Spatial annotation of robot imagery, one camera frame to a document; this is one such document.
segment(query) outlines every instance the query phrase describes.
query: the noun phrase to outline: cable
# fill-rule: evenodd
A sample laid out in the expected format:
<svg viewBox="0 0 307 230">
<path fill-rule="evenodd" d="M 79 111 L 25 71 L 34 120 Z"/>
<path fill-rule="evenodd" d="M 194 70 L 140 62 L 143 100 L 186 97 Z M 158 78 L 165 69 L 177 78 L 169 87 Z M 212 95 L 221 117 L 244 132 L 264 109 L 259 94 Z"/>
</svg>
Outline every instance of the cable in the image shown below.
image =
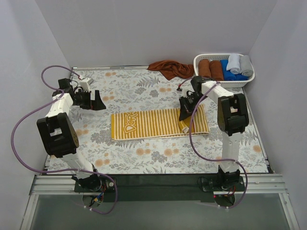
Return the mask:
<svg viewBox="0 0 307 230">
<path fill-rule="evenodd" d="M 71 80 L 71 81 L 77 83 L 77 86 L 76 86 L 76 87 L 78 87 L 79 83 L 78 83 L 76 80 Z"/>
<path fill-rule="evenodd" d="M 236 187 L 234 186 L 234 191 L 233 191 L 233 193 L 231 194 L 231 196 L 234 195 L 235 192 L 236 192 Z"/>
<path fill-rule="evenodd" d="M 194 116 L 196 114 L 196 110 L 198 108 L 198 106 L 200 105 L 200 103 L 202 102 L 203 99 L 205 99 L 205 97 L 207 96 L 207 94 L 213 90 L 215 87 L 217 86 L 217 84 L 213 85 L 201 98 L 200 100 L 197 102 L 194 110 L 193 110 L 193 113 L 192 113 L 192 116 L 191 116 L 191 121 L 190 121 L 190 126 L 189 126 L 189 139 L 190 139 L 190 144 L 192 146 L 192 149 L 194 150 L 194 152 L 196 153 L 197 156 L 199 156 L 200 158 L 204 159 L 205 161 L 211 161 L 211 162 L 220 162 L 220 161 L 233 161 L 235 163 L 237 163 L 243 170 L 244 172 L 244 175 L 245 175 L 245 179 L 246 179 L 246 182 L 245 182 L 245 189 L 244 189 L 244 192 L 242 194 L 242 196 L 240 197 L 240 199 L 238 200 L 238 202 L 236 204 L 234 204 L 233 206 L 231 207 L 224 207 L 224 208 L 234 208 L 236 207 L 238 204 L 241 203 L 241 201 L 243 200 L 244 196 L 245 196 L 245 193 L 247 191 L 247 188 L 248 188 L 248 174 L 247 172 L 245 171 L 243 165 L 239 162 L 239 161 L 236 161 L 235 159 L 230 159 L 230 158 L 225 158 L 225 159 L 219 159 L 219 160 L 215 160 L 215 159 L 209 159 L 209 158 L 206 158 L 206 157 L 203 157 L 201 156 L 197 150 L 195 149 L 194 147 L 194 144 L 193 144 L 193 141 L 192 141 L 192 126 L 193 126 L 193 120 L 194 120 Z"/>
<path fill-rule="evenodd" d="M 183 85 L 183 83 L 185 83 L 185 82 L 188 81 L 188 80 L 191 80 L 192 78 L 193 78 L 193 77 L 190 77 L 190 78 L 188 78 L 188 79 L 185 79 L 183 82 L 181 82 L 181 83 L 178 85 L 177 91 L 182 91 L 181 86 Z"/>
<path fill-rule="evenodd" d="M 64 95 L 64 90 L 62 90 L 62 89 L 57 89 L 57 88 L 54 88 L 54 87 L 48 85 L 47 82 L 46 82 L 45 79 L 44 79 L 44 73 L 45 73 L 45 71 L 46 71 L 47 69 L 53 68 L 53 67 L 59 67 L 59 68 L 67 69 L 68 71 L 70 71 L 71 73 L 77 75 L 78 77 L 80 76 L 79 74 L 77 74 L 76 72 L 72 71 L 71 69 L 69 69 L 69 68 L 67 68 L 67 67 L 65 67 L 65 66 L 53 65 L 53 66 L 48 66 L 48 67 L 46 67 L 46 68 L 43 69 L 43 71 L 42 71 L 42 73 L 41 73 L 41 79 L 42 79 L 43 83 L 44 83 L 47 87 L 49 87 L 49 88 L 51 88 L 51 89 L 53 89 L 53 90 L 59 90 L 59 91 L 61 91 L 62 93 L 61 93 L 61 95 L 60 95 L 57 99 L 55 99 L 55 100 L 53 100 L 53 101 L 47 103 L 46 105 L 43 105 L 43 106 L 41 106 L 41 107 L 39 107 L 39 108 L 37 108 L 37 109 L 35 109 L 35 110 L 29 112 L 27 115 L 23 116 L 23 117 L 16 123 L 16 125 L 14 126 L 14 128 L 13 128 L 13 130 L 12 130 L 12 134 L 11 134 L 11 147 L 12 147 L 13 153 L 14 153 L 15 157 L 17 158 L 17 160 L 20 162 L 20 164 L 22 164 L 22 165 L 23 165 L 25 168 L 27 168 L 28 170 L 31 170 L 31 171 L 36 172 L 36 173 L 59 173 L 59 172 L 65 172 L 65 171 L 80 171 L 80 172 L 90 173 L 90 174 L 96 174 L 96 175 L 100 175 L 100 176 L 103 176 L 103 177 L 108 178 L 111 182 L 114 183 L 115 201 L 114 201 L 113 206 L 111 207 L 111 209 L 110 209 L 108 212 L 101 212 L 101 211 L 98 211 L 98 210 L 95 210 L 95 209 L 91 209 L 91 210 L 94 211 L 94 212 L 97 212 L 97 213 L 99 213 L 99 214 L 109 214 L 109 213 L 112 212 L 112 210 L 114 209 L 114 207 L 115 207 L 115 205 L 116 205 L 116 202 L 117 202 L 117 200 L 118 200 L 118 190 L 117 190 L 117 186 L 116 186 L 115 181 L 114 181 L 110 176 L 108 176 L 108 175 L 106 175 L 106 174 L 99 173 L 99 172 L 91 172 L 91 171 L 83 170 L 83 169 L 61 169 L 61 170 L 53 170 L 53 171 L 43 171 L 43 170 L 34 169 L 34 168 L 32 168 L 31 166 L 27 165 L 27 164 L 20 158 L 20 156 L 18 155 L 18 153 L 17 153 L 17 151 L 16 151 L 15 143 L 14 143 L 14 137 L 15 137 L 15 132 L 16 132 L 17 127 L 18 127 L 27 117 L 29 117 L 30 115 L 36 113 L 37 111 L 39 111 L 39 110 L 41 110 L 41 109 L 43 109 L 43 108 L 45 108 L 45 107 L 47 107 L 47 106 L 53 104 L 54 102 L 56 102 L 57 100 L 59 100 L 59 98 L 61 98 L 61 97 Z"/>
<path fill-rule="evenodd" d="M 76 90 L 77 90 L 78 88 L 82 89 L 82 92 L 84 92 L 84 89 L 83 89 L 81 86 L 75 87 L 75 88 L 73 89 L 73 92 L 76 92 Z"/>
</svg>

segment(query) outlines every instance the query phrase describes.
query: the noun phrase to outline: rolled brown towel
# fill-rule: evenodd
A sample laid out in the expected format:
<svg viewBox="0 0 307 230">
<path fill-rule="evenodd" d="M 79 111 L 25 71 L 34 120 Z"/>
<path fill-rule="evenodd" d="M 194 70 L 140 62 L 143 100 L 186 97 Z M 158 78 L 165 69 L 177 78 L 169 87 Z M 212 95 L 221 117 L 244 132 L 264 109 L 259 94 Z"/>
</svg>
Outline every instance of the rolled brown towel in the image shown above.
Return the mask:
<svg viewBox="0 0 307 230">
<path fill-rule="evenodd" d="M 211 78 L 211 72 L 209 68 L 210 61 L 208 59 L 201 60 L 198 64 L 198 75 L 206 78 Z"/>
<path fill-rule="evenodd" d="M 209 69 L 211 76 L 215 81 L 224 81 L 223 69 L 220 61 L 211 61 Z"/>
</svg>

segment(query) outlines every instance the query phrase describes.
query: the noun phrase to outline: black bracket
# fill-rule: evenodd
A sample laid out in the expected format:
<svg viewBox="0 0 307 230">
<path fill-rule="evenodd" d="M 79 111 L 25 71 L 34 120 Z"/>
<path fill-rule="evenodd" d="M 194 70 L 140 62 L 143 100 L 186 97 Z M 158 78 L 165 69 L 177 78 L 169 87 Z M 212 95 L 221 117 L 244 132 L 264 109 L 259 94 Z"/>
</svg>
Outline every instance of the black bracket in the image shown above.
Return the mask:
<svg viewBox="0 0 307 230">
<path fill-rule="evenodd" d="M 36 125 L 48 155 L 61 158 L 76 153 L 79 140 L 66 113 L 38 119 Z M 61 133 L 51 135 L 56 129 L 61 129 Z"/>
<path fill-rule="evenodd" d="M 77 92 L 73 89 L 71 85 L 71 80 L 67 78 L 59 79 L 59 88 L 64 90 L 65 93 L 69 93 L 73 104 L 80 106 L 82 109 L 91 110 L 103 110 L 106 109 L 106 105 L 102 102 L 100 98 L 99 90 L 95 90 L 95 100 L 91 100 L 91 92 L 85 92 L 79 89 Z M 53 92 L 52 97 L 61 94 L 61 91 L 57 90 Z"/>
<path fill-rule="evenodd" d="M 217 103 L 217 124 L 221 131 L 232 136 L 233 133 L 243 133 L 249 123 L 245 95 L 220 97 Z"/>
</svg>

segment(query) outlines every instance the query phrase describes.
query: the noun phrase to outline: folded towel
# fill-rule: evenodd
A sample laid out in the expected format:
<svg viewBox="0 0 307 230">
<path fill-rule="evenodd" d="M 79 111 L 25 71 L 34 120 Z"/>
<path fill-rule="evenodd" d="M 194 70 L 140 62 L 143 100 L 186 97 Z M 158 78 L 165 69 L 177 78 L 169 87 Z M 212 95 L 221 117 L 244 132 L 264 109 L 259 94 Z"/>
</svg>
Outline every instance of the folded towel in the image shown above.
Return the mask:
<svg viewBox="0 0 307 230">
<path fill-rule="evenodd" d="M 254 74 L 253 67 L 251 66 L 251 62 L 248 55 L 244 55 L 240 57 L 240 68 L 243 76 L 250 77 Z"/>
<path fill-rule="evenodd" d="M 236 76 L 233 73 L 231 73 L 230 71 L 226 70 L 226 67 L 227 67 L 227 64 L 228 64 L 228 60 L 220 60 L 220 62 L 222 64 L 224 80 L 225 81 L 235 81 L 236 80 Z"/>
<path fill-rule="evenodd" d="M 112 141 L 186 137 L 188 134 L 185 132 L 189 131 L 190 118 L 179 123 L 179 113 L 180 109 L 176 108 L 112 114 Z M 197 109 L 191 132 L 193 135 L 209 133 L 203 104 Z"/>
<path fill-rule="evenodd" d="M 201 60 L 198 64 L 198 75 L 206 78 L 211 78 L 209 69 L 210 61 L 208 59 Z"/>
<path fill-rule="evenodd" d="M 236 74 L 236 81 L 247 81 L 248 77 L 243 76 L 242 74 Z"/>
<path fill-rule="evenodd" d="M 209 68 L 211 76 L 215 81 L 224 81 L 223 69 L 220 61 L 211 61 Z"/>
<path fill-rule="evenodd" d="M 230 70 L 233 74 L 240 73 L 240 55 L 239 54 L 231 54 L 228 58 L 228 65 L 226 70 Z"/>
<path fill-rule="evenodd" d="M 180 64 L 177 61 L 164 60 L 157 61 L 149 65 L 148 70 L 160 71 L 166 79 L 171 80 L 174 77 L 191 78 L 194 75 L 193 65 Z"/>
</svg>

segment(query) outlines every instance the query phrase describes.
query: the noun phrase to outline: yellow striped towel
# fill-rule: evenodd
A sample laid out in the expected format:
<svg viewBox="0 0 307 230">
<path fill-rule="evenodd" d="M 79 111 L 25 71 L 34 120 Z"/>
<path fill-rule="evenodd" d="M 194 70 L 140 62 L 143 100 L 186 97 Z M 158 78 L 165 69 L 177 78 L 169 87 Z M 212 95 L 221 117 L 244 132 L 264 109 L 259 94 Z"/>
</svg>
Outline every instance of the yellow striped towel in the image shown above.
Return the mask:
<svg viewBox="0 0 307 230">
<path fill-rule="evenodd" d="M 179 112 L 177 108 L 112 114 L 112 140 L 185 137 L 188 135 L 190 118 L 179 122 Z M 208 133 L 204 106 L 201 104 L 194 117 L 192 134 Z"/>
</svg>

